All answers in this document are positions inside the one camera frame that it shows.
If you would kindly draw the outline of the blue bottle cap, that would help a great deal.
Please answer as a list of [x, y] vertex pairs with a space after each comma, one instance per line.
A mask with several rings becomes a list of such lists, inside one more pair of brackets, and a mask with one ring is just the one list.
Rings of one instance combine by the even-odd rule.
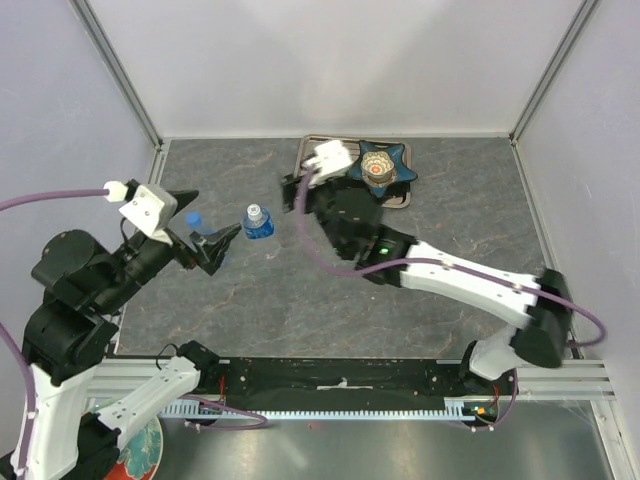
[[202, 217], [199, 212], [188, 212], [185, 221], [190, 228], [198, 228], [202, 225]]

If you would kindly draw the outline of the blue tinted plastic bottle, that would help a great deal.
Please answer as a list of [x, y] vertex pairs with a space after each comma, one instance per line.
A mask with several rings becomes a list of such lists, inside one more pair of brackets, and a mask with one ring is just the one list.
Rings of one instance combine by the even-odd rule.
[[212, 236], [217, 233], [209, 223], [203, 220], [202, 215], [197, 211], [187, 212], [185, 222], [193, 232], [197, 232], [202, 237]]

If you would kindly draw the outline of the white bottle cap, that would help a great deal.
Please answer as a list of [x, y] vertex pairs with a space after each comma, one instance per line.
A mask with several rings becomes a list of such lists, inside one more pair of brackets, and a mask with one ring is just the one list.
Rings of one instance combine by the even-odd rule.
[[262, 218], [262, 209], [258, 204], [251, 204], [247, 207], [247, 216], [251, 221], [258, 221]]

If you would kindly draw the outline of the labelled clear water bottle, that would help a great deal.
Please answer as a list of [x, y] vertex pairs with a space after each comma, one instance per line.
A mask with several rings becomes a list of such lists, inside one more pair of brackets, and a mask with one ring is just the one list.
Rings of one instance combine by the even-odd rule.
[[265, 207], [260, 207], [262, 209], [262, 218], [260, 220], [251, 221], [247, 216], [247, 208], [243, 217], [243, 230], [246, 237], [250, 240], [268, 238], [275, 232], [275, 226], [269, 210]]

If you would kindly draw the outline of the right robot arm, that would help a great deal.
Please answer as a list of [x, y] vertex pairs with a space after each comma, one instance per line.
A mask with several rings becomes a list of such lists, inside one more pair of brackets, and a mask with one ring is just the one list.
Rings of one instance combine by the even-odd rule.
[[314, 215], [338, 256], [353, 264], [335, 267], [307, 242], [307, 252], [323, 270], [434, 293], [503, 321], [501, 330], [467, 346], [457, 371], [465, 391], [481, 393], [503, 374], [526, 365], [562, 366], [572, 309], [559, 272], [520, 274], [450, 255], [385, 225], [379, 201], [350, 180], [334, 177], [317, 185], [286, 175], [280, 185], [283, 207], [295, 213], [300, 237], [308, 240], [305, 217]]

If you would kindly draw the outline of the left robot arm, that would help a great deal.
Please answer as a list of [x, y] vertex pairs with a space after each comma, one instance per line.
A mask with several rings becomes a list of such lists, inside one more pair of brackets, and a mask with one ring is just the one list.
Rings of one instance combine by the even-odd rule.
[[121, 308], [171, 262], [213, 275], [239, 224], [180, 238], [171, 219], [197, 197], [194, 190], [109, 181], [97, 195], [119, 207], [135, 229], [115, 251], [83, 230], [54, 236], [32, 277], [43, 286], [40, 307], [14, 345], [26, 387], [18, 443], [1, 460], [8, 479], [102, 479], [121, 451], [164, 407], [191, 392], [215, 389], [218, 355], [196, 341], [132, 393], [95, 413], [84, 409], [88, 388], [118, 327]]

